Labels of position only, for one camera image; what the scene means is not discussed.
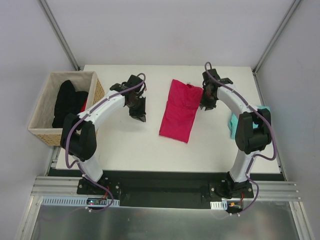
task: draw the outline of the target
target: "gray wall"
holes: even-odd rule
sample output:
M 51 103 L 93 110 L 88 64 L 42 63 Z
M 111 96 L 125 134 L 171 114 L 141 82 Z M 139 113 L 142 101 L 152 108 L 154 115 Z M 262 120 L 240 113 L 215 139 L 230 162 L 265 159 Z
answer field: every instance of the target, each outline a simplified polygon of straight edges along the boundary
M 293 0 L 48 0 L 85 64 L 253 67 Z
M 72 71 L 36 0 L 0 3 L 0 239 L 16 236 L 50 148 L 27 127 L 51 71 Z
M 320 1 L 305 0 L 258 72 L 280 157 L 320 239 Z

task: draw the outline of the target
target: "folded red fabric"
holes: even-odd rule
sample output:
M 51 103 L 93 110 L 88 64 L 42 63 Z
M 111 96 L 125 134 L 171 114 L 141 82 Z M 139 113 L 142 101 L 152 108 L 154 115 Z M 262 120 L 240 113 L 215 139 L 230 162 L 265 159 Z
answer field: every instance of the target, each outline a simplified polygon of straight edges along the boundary
M 203 89 L 173 79 L 159 135 L 188 143 Z

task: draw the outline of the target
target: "laundry basket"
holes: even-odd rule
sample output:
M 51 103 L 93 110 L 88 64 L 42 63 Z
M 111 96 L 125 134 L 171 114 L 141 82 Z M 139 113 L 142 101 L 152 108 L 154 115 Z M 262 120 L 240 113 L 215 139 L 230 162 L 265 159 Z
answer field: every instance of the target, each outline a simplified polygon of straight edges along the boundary
M 28 130 L 49 146 L 59 146 L 62 128 L 53 128 L 55 104 L 60 86 L 70 80 L 78 91 L 88 92 L 85 109 L 98 102 L 105 91 L 94 71 L 62 71 L 50 73 L 38 100 Z

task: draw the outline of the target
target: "turquoise fabric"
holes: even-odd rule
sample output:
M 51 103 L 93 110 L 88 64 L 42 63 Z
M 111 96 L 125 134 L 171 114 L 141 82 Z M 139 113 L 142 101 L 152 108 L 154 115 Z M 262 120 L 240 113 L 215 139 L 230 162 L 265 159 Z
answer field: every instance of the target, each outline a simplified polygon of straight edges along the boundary
M 259 109 L 268 109 L 270 111 L 270 107 L 268 106 L 259 106 Z M 237 126 L 238 126 L 238 118 L 236 117 L 236 115 L 234 115 L 232 113 L 231 115 L 231 120 L 228 123 L 228 127 L 231 131 L 231 139 L 235 139 L 236 138 L 236 131 L 237 131 Z

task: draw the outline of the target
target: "white table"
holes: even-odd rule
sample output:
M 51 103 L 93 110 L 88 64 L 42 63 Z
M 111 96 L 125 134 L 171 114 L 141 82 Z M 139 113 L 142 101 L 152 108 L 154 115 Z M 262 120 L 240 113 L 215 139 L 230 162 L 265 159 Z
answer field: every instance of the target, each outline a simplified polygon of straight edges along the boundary
M 221 78 L 230 78 L 250 103 L 261 105 L 250 67 L 215 68 Z M 238 148 L 227 126 L 231 111 L 221 101 L 214 110 L 198 109 L 188 144 L 159 136 L 172 79 L 201 87 L 203 66 L 86 65 L 84 71 L 95 71 L 105 92 L 113 84 L 127 81 L 131 74 L 146 75 L 146 123 L 132 119 L 129 109 L 124 107 L 98 129 L 97 153 L 103 170 L 228 172 L 231 169 Z M 271 144 L 263 153 L 272 156 Z M 67 169 L 64 149 L 56 168 Z M 279 173 L 278 163 L 258 158 L 252 173 Z

